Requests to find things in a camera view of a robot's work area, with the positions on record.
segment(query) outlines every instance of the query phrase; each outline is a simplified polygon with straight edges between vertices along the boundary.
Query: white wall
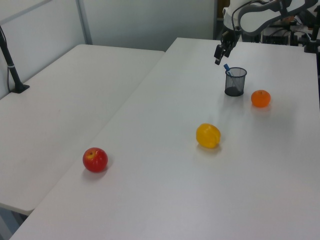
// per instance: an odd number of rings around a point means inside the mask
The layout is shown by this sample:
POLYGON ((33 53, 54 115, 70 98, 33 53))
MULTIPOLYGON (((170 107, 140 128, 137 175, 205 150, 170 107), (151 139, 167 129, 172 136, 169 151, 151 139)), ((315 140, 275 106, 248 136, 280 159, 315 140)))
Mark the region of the white wall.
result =
MULTIPOLYGON (((6 22, 2 29, 22 82, 85 43, 76 0, 49 1, 6 22)), ((7 63, 0 52, 0 98, 7 93, 7 63)))
POLYGON ((213 39, 216 0, 79 0, 94 45, 166 51, 177 37, 213 39))

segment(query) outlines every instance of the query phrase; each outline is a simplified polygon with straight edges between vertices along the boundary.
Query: equipment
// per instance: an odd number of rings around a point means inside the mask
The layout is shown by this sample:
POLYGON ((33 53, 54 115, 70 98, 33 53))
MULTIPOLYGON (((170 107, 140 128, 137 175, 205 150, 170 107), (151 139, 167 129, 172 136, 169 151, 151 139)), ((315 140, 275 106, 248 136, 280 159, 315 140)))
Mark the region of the equipment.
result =
POLYGON ((226 31, 221 44, 216 47, 215 63, 220 64, 223 56, 229 57, 242 33, 256 36, 271 23, 293 16, 314 6, 318 0, 231 0, 223 11, 226 31))

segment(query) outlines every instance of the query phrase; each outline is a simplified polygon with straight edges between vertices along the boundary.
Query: apple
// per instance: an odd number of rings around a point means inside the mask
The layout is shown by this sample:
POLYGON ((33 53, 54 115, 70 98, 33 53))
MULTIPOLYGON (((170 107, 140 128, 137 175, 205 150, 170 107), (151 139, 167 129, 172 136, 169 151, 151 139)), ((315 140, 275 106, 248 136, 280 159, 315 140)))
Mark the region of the apple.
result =
POLYGON ((101 148, 91 147, 83 154, 82 161, 86 169, 99 173, 106 168, 108 156, 101 148))

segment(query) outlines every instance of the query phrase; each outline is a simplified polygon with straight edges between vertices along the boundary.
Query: black mesh pen holder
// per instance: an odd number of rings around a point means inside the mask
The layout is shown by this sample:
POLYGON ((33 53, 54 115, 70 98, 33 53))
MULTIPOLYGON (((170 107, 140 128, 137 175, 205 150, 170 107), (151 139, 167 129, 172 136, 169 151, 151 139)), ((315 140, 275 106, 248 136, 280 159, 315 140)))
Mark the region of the black mesh pen holder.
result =
POLYGON ((225 71, 225 89, 228 96, 238 97, 244 94, 247 71, 241 67, 231 67, 225 71))

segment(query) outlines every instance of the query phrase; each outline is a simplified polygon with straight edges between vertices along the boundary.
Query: table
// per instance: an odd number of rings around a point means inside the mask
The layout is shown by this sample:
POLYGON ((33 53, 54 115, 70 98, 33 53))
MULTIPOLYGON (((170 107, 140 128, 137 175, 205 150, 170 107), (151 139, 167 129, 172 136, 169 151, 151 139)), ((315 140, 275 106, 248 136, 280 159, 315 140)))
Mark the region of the table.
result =
POLYGON ((164 52, 78 45, 0 100, 0 207, 25 215, 164 52))
POLYGON ((89 145, 108 169, 79 156, 12 240, 318 240, 315 55, 239 42, 217 66, 217 44, 178 38, 89 145), (248 71, 243 96, 224 94, 225 63, 248 71), (258 89, 269 108, 251 105, 258 89), (222 134, 213 150, 196 142, 205 122, 222 134))

